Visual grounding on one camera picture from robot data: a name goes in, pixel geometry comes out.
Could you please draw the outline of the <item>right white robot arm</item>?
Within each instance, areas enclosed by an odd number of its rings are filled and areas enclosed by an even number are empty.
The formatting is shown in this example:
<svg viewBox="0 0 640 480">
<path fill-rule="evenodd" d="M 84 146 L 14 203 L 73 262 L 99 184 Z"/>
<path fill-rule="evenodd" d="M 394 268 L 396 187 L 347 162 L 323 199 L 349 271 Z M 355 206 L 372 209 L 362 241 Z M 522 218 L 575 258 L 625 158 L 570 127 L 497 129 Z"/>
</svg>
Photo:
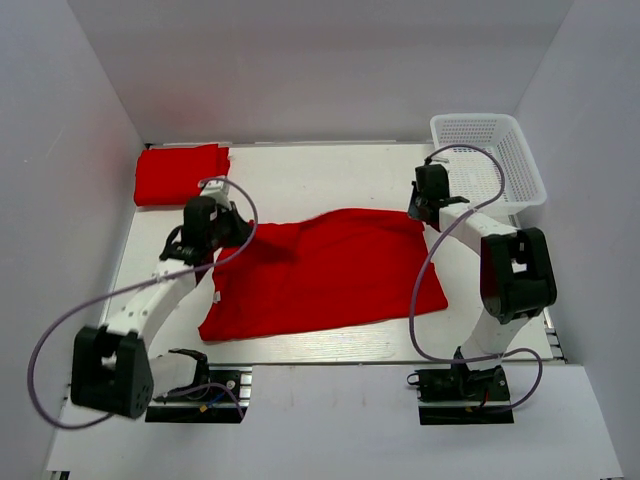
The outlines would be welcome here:
<svg viewBox="0 0 640 480">
<path fill-rule="evenodd" d="M 444 166 L 427 161 L 415 169 L 408 214 L 439 232 L 416 277 L 409 305 L 409 337 L 424 359 L 463 365 L 451 374 L 453 390 L 472 399 L 488 385 L 490 370 L 514 350 L 509 345 L 530 319 L 557 299 L 557 286 L 544 233 L 538 228 L 517 229 L 481 212 L 492 201 L 476 206 L 450 194 Z M 415 333 L 419 290 L 432 257 L 452 237 L 480 258 L 479 292 L 482 312 L 467 340 L 450 358 L 424 351 Z"/>
</svg>

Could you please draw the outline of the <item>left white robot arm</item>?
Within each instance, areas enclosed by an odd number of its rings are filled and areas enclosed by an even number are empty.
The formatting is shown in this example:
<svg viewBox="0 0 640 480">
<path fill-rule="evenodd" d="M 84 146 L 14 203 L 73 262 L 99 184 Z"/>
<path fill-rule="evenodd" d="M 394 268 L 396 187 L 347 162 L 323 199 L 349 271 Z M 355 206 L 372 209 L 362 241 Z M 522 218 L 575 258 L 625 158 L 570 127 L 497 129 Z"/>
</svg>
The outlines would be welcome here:
<svg viewBox="0 0 640 480">
<path fill-rule="evenodd" d="M 227 263 L 222 249 L 239 254 L 256 228 L 225 193 L 188 200 L 181 225 L 166 239 L 148 282 L 98 327 L 84 327 L 73 347 L 70 398 L 74 405 L 130 419 L 154 400 L 199 399 L 212 389 L 205 354 L 174 348 L 150 357 L 162 325 L 203 276 Z"/>
</svg>

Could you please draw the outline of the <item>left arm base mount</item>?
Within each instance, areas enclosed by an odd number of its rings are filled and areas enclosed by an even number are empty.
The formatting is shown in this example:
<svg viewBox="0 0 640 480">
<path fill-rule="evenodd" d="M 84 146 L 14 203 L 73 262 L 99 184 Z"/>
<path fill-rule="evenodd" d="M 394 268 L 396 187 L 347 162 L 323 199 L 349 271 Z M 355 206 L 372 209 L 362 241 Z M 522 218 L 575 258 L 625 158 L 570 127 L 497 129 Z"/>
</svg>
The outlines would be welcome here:
<svg viewBox="0 0 640 480">
<path fill-rule="evenodd" d="M 153 400 L 144 420 L 150 424 L 239 425 L 249 408 L 251 387 L 251 367 L 210 365 L 205 387 Z"/>
</svg>

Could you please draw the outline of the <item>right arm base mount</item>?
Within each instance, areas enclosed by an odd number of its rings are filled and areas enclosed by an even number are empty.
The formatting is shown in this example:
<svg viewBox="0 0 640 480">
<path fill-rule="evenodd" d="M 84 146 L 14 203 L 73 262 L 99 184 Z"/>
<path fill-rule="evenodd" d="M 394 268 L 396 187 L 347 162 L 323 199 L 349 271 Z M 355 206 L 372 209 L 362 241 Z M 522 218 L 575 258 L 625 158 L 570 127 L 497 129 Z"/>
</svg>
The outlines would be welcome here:
<svg viewBox="0 0 640 480">
<path fill-rule="evenodd" d="M 417 391 L 421 426 L 514 423 L 506 374 L 501 366 L 471 371 L 465 365 L 420 369 L 407 376 Z"/>
</svg>

